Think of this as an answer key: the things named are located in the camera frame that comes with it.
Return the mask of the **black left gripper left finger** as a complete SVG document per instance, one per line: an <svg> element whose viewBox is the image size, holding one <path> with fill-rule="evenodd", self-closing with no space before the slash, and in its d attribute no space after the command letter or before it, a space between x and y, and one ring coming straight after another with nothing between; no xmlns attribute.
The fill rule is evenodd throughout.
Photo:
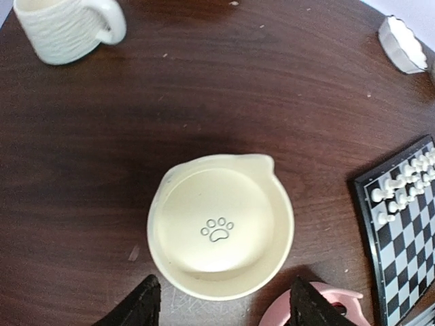
<svg viewBox="0 0 435 326"><path fill-rule="evenodd" d="M94 326L159 325L161 286L150 274Z"/></svg>

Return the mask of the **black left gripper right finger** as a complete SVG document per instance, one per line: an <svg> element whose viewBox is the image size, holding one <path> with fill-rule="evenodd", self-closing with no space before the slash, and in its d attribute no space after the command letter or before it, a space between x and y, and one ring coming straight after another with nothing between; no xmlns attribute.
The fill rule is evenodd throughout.
<svg viewBox="0 0 435 326"><path fill-rule="evenodd" d="M297 276L290 289L288 325L350 325L346 307L329 302L310 282Z"/></svg>

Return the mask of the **white rook corner piece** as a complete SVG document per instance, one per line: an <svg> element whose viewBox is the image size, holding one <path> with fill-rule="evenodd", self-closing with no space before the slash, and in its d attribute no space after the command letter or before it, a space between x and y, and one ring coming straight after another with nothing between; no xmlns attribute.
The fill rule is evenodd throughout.
<svg viewBox="0 0 435 326"><path fill-rule="evenodd" d="M375 188L371 191L370 198L373 202L381 202L394 196L393 192L381 188Z"/></svg>

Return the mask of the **white knight piece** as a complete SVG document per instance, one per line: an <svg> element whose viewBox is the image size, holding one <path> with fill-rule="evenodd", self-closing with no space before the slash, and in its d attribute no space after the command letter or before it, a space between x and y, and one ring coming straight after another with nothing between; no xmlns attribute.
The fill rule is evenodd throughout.
<svg viewBox="0 0 435 326"><path fill-rule="evenodd" d="M384 188L387 191L393 191L394 189L403 187L405 184L406 182L403 180L386 179L384 182Z"/></svg>

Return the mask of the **white queen piece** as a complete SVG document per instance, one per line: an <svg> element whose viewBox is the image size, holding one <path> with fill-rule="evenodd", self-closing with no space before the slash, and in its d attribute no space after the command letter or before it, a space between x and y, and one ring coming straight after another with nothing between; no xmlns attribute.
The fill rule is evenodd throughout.
<svg viewBox="0 0 435 326"><path fill-rule="evenodd" d="M420 164L407 164L404 166L404 174L410 176L414 173L420 173L423 171L423 166Z"/></svg>

